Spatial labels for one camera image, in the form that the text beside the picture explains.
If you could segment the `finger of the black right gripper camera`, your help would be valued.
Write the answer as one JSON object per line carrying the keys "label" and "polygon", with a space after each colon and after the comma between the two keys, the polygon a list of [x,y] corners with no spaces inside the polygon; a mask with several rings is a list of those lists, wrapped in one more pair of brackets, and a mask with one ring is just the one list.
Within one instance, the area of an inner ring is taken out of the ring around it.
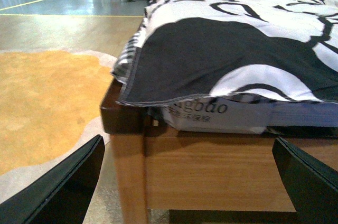
{"label": "finger of the black right gripper camera", "polygon": [[282,137],[273,157],[301,223],[337,223],[337,171]]}

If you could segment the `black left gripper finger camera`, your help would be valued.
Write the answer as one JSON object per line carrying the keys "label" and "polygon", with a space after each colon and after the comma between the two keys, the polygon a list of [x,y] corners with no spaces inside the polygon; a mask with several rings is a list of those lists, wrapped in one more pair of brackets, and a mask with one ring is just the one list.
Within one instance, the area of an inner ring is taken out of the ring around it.
{"label": "black left gripper finger camera", "polygon": [[96,135],[32,184],[1,203],[1,223],[83,223],[105,153]]}

